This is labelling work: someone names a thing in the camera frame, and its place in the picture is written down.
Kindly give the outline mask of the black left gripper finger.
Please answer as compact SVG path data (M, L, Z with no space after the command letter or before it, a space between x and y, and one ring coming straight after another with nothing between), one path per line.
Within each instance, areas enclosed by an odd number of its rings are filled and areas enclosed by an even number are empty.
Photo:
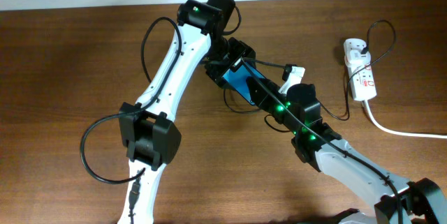
M248 63L251 67L256 67L256 52L248 46L246 43L242 43L244 46L244 54L242 58L246 63Z
M222 89L232 89L232 86L223 77L228 69L229 67L227 66L206 66L205 73L218 87Z

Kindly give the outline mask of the blue screen Galaxy smartphone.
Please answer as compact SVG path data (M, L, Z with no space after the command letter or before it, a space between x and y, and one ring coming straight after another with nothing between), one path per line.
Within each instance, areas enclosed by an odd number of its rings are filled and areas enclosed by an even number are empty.
M247 84L247 78L249 77L251 77L251 74L243 65L236 71L232 71L230 67L227 67L222 75L224 81L223 88L238 92L250 105L255 105L251 100L251 94Z

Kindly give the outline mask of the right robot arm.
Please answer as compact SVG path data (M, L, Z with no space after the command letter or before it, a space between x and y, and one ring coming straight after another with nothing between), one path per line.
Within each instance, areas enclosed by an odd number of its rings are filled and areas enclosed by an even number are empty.
M410 181L357 152L321 117L314 85L294 84L281 94L267 79L248 77L256 106L289 129L295 153L303 163L344 184L374 211L367 216L348 209L332 223L446 223L446 197L432 180Z

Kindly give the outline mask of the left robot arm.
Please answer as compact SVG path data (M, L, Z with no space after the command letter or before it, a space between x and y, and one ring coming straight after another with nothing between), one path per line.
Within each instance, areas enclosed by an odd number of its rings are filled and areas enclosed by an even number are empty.
M188 0L179 6L168 52L135 104L123 103L119 128L129 159L127 201L120 223L153 223L161 175L181 142L175 126L177 108L199 64L223 89L247 94L242 57L254 57L246 44L231 37L226 25L235 0Z

